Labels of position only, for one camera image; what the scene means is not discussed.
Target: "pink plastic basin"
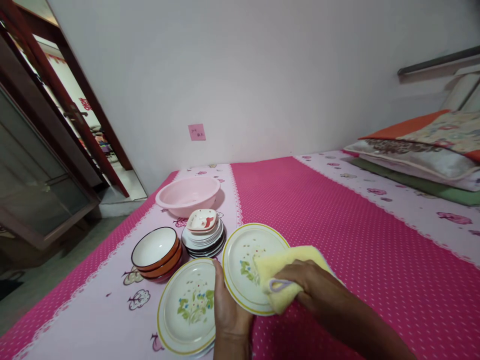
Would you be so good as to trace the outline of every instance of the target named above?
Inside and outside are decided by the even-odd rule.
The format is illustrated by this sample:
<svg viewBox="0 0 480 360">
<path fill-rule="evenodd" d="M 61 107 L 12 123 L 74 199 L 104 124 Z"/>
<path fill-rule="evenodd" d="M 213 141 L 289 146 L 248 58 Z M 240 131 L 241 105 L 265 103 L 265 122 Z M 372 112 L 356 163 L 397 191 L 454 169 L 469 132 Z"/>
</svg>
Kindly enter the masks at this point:
<svg viewBox="0 0 480 360">
<path fill-rule="evenodd" d="M 213 177 L 189 177 L 165 186 L 155 201 L 173 215 L 188 218 L 195 210 L 210 209 L 219 190 L 220 182 Z"/>
</svg>

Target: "plate with yellow rim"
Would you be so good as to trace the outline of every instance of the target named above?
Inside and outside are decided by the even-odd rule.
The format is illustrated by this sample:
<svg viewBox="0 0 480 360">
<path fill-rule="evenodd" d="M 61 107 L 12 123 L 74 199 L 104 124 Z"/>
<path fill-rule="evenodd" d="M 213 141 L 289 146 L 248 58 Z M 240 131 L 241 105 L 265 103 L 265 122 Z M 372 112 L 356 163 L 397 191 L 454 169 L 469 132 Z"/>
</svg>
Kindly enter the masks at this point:
<svg viewBox="0 0 480 360">
<path fill-rule="evenodd" d="M 230 235 L 223 249 L 223 272 L 228 291 L 242 308 L 260 316 L 275 314 L 260 288 L 254 259 L 289 247 L 278 231 L 261 223 L 245 224 Z"/>
<path fill-rule="evenodd" d="M 172 276 L 158 304 L 163 346 L 179 356 L 204 353 L 215 340 L 215 267 L 210 258 L 187 262 Z"/>
</svg>

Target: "bed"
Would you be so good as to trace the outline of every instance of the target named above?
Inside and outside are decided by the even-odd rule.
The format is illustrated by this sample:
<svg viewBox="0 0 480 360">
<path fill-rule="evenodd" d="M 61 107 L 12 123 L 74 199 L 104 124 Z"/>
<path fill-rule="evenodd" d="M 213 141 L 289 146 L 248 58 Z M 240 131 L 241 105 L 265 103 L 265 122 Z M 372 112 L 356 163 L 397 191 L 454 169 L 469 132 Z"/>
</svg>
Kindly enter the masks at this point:
<svg viewBox="0 0 480 360">
<path fill-rule="evenodd" d="M 480 354 L 480 208 L 415 191 L 362 170 L 342 151 L 175 171 L 221 182 L 215 207 L 231 234 L 257 222 L 291 246 L 314 245 L 354 294 L 419 359 Z M 181 234 L 152 194 L 0 340 L 0 359 L 170 359 L 157 334 L 165 285 L 142 280 L 130 255 L 161 226 Z M 136 301 L 142 291 L 145 301 Z M 257 317 L 255 359 L 357 358 L 297 303 Z M 206 355 L 212 358 L 213 351 Z"/>
</svg>

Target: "dish cloth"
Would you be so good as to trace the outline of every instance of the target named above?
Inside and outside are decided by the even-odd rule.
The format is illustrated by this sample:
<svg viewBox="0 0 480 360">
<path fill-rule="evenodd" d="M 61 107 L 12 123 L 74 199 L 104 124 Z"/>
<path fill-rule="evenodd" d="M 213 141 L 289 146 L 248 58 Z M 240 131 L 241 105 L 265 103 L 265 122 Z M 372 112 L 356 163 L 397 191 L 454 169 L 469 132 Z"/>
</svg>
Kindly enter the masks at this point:
<svg viewBox="0 0 480 360">
<path fill-rule="evenodd" d="M 273 292 L 270 288 L 270 281 L 285 265 L 291 264 L 295 260 L 313 260 L 322 269 L 336 277 L 324 256 L 313 246 L 291 247 L 274 255 L 254 258 L 253 262 L 260 277 L 261 290 L 267 295 L 273 311 L 279 315 L 284 313 L 297 294 L 303 291 L 303 288 L 292 282 L 279 292 Z"/>
</svg>

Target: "hand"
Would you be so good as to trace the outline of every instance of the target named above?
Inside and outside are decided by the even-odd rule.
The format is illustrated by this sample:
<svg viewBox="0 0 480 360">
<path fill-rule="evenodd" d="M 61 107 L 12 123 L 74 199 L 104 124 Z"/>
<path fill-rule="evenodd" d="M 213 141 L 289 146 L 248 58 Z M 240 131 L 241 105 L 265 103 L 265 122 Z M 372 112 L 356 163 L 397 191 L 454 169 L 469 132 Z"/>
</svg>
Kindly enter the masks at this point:
<svg viewBox="0 0 480 360">
<path fill-rule="evenodd" d="M 275 275 L 303 288 L 297 301 L 338 340 L 367 359 L 414 359 L 397 333 L 314 261 L 295 260 Z"/>
<path fill-rule="evenodd" d="M 254 316 L 238 305 L 225 286 L 224 270 L 217 260 L 215 266 L 215 359 L 247 359 L 250 329 Z"/>
</svg>

